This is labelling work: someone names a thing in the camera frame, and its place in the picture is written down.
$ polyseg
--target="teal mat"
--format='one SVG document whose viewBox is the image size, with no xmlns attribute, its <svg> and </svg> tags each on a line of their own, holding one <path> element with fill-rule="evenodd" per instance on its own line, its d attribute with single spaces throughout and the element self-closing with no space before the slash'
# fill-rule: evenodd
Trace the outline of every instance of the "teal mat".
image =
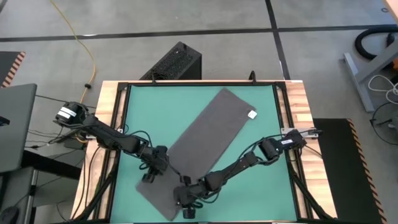
<svg viewBox="0 0 398 224">
<path fill-rule="evenodd" d="M 253 105 L 258 115 L 247 121 L 213 170 L 233 163 L 261 137 L 280 133 L 271 86 L 227 88 Z M 126 118 L 129 132 L 145 130 L 155 146 L 170 147 L 221 89 L 222 86 L 132 86 Z M 259 149 L 255 152 L 263 157 Z M 135 186 L 144 174 L 138 169 L 140 164 L 139 160 L 121 154 L 111 223 L 169 222 L 136 191 Z M 197 210 L 196 219 L 185 220 L 180 212 L 173 222 L 249 220 L 296 220 L 284 154 L 271 166 L 252 167 L 229 180 L 215 203 L 204 204 Z"/>
</svg>

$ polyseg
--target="white tag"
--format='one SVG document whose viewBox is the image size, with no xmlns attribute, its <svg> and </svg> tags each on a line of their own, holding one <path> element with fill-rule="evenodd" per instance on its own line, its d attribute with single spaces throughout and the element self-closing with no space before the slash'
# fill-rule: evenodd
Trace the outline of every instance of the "white tag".
<svg viewBox="0 0 398 224">
<path fill-rule="evenodd" d="M 250 111 L 248 116 L 249 118 L 254 119 L 257 116 L 257 113 L 255 111 Z"/>
<path fill-rule="evenodd" d="M 69 115 L 76 116 L 76 113 L 75 113 L 75 112 L 71 111 L 70 109 L 68 109 L 68 108 L 66 108 L 66 107 L 62 107 L 62 108 L 61 108 L 61 111 L 65 112 L 65 113 L 67 113 L 67 114 L 69 114 Z"/>
<path fill-rule="evenodd" d="M 291 139 L 288 139 L 288 140 L 285 140 L 285 141 L 281 141 L 280 143 L 288 144 L 288 143 L 293 143 L 293 141 Z"/>
<path fill-rule="evenodd" d="M 66 119 L 69 119 L 69 118 L 70 118 L 70 115 L 67 114 L 67 113 L 65 113 L 65 112 L 63 112 L 63 111 L 59 111 L 59 112 L 58 112 L 58 115 L 61 115 L 61 116 L 63 116 L 63 117 L 66 118 Z"/>
</svg>

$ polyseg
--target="concrete floor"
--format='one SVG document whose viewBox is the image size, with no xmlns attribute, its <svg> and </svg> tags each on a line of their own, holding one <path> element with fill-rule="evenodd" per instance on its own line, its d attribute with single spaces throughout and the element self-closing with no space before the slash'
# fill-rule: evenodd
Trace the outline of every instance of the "concrete floor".
<svg viewBox="0 0 398 224">
<path fill-rule="evenodd" d="M 264 0 L 55 2 L 80 35 L 271 28 Z M 280 28 L 395 24 L 389 13 L 381 11 L 385 7 L 381 0 L 271 0 L 271 3 Z M 371 115 L 364 112 L 342 61 L 343 53 L 351 52 L 358 67 L 366 63 L 353 48 L 354 38 L 360 32 L 334 30 L 279 35 L 290 77 L 304 80 L 313 117 L 354 121 L 387 220 L 398 223 L 398 213 L 394 210 L 398 206 L 398 149 L 373 133 L 369 124 Z M 48 0 L 8 0 L 0 12 L 0 39 L 59 35 L 71 33 Z M 374 53 L 380 52 L 384 38 L 384 35 L 368 38 L 364 41 L 365 47 Z M 247 79 L 251 70 L 255 70 L 260 79 L 283 79 L 280 55 L 271 32 L 84 40 L 98 67 L 85 103 L 96 105 L 103 80 L 140 78 L 178 41 L 203 54 L 203 79 Z M 1 42 L 0 50 L 26 52 L 12 84 L 36 83 L 40 95 L 77 101 L 92 73 L 89 56 L 73 40 Z M 375 105 L 385 102 L 379 94 L 373 94 L 372 99 Z M 52 118 L 61 105 L 37 98 L 30 128 L 57 133 L 59 127 L 53 124 Z M 42 140 L 31 135 L 28 139 Z M 54 156 L 68 151 L 53 145 L 37 152 Z M 82 156 L 74 152 L 62 161 L 75 164 Z M 39 183 L 52 178 L 40 174 Z M 38 191 L 35 204 L 68 198 L 73 201 L 76 185 L 77 182 L 67 179 L 54 182 Z M 69 217 L 72 209 L 70 200 L 60 204 L 64 217 Z M 39 207 L 37 214 L 36 223 L 62 221 L 54 206 Z"/>
</svg>

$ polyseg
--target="black mat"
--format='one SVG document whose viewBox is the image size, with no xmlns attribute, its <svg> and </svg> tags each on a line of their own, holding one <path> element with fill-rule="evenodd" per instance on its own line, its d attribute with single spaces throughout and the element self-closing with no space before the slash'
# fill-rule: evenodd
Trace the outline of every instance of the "black mat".
<svg viewBox="0 0 398 224">
<path fill-rule="evenodd" d="M 387 223 L 351 120 L 314 119 L 319 145 L 340 220 Z"/>
<path fill-rule="evenodd" d="M 8 87 L 15 77 L 25 52 L 0 52 L 0 85 Z"/>
</svg>

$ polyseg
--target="black box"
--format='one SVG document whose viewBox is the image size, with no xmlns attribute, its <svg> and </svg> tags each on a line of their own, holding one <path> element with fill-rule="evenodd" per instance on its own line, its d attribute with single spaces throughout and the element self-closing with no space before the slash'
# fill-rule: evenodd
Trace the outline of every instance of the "black box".
<svg viewBox="0 0 398 224">
<path fill-rule="evenodd" d="M 201 80 L 201 53 L 178 42 L 140 80 Z"/>
</svg>

